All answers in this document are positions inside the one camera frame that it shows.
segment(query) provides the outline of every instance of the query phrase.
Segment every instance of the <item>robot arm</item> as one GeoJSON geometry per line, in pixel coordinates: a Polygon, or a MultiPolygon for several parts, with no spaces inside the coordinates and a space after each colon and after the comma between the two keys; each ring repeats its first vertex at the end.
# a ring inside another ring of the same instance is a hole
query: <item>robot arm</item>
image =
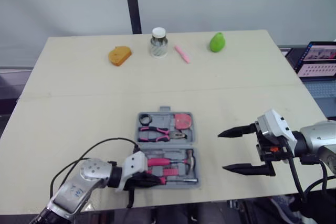
{"type": "Polygon", "coordinates": [[[257,150],[265,165],[234,164],[223,167],[243,175],[275,176],[272,161],[286,160],[307,155],[318,156],[335,174],[336,122],[325,121],[291,131],[285,119],[274,110],[267,111],[248,126],[234,127],[223,131],[219,137],[239,137],[256,133],[257,150]]]}
{"type": "Polygon", "coordinates": [[[161,183],[159,178],[144,174],[147,169],[147,158],[141,151],[126,158],[122,167],[113,166],[97,158],[88,159],[81,165],[79,174],[59,188],[47,207],[30,224],[71,223],[96,188],[107,186],[121,191],[125,186],[134,189],[136,186],[159,185],[161,183]],[[140,185],[137,184],[139,175],[141,176],[140,185]]]}

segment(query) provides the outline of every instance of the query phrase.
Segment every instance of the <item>green toy fruit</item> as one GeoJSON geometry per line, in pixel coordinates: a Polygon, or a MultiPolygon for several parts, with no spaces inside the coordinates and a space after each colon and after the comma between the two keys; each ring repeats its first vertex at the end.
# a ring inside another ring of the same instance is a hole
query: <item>green toy fruit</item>
{"type": "Polygon", "coordinates": [[[210,41],[210,50],[212,52],[219,52],[225,46],[225,39],[222,33],[216,35],[210,41]]]}

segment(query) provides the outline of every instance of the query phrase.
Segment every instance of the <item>white wall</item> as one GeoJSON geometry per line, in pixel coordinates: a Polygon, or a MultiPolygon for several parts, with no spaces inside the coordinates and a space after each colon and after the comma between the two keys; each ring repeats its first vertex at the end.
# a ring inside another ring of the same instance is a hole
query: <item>white wall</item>
{"type": "Polygon", "coordinates": [[[33,66],[50,36],[131,33],[127,0],[0,0],[0,67],[33,66]]]}
{"type": "Polygon", "coordinates": [[[143,33],[267,29],[278,45],[336,38],[336,0],[138,0],[143,33]]]}

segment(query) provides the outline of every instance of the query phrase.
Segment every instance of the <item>jar lid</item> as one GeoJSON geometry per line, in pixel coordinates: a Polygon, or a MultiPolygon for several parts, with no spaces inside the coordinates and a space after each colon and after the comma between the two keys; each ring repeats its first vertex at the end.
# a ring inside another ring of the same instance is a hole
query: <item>jar lid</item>
{"type": "Polygon", "coordinates": [[[152,30],[152,35],[154,38],[164,38],[166,36],[166,29],[162,28],[162,27],[155,27],[152,30]]]}

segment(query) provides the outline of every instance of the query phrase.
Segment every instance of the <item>pink marker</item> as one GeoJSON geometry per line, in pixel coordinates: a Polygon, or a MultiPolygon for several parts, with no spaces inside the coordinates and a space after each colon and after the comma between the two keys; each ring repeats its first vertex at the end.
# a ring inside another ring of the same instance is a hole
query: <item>pink marker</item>
{"type": "Polygon", "coordinates": [[[182,59],[185,62],[190,63],[190,59],[189,59],[188,55],[186,55],[179,46],[176,45],[175,50],[181,55],[182,59]]]}

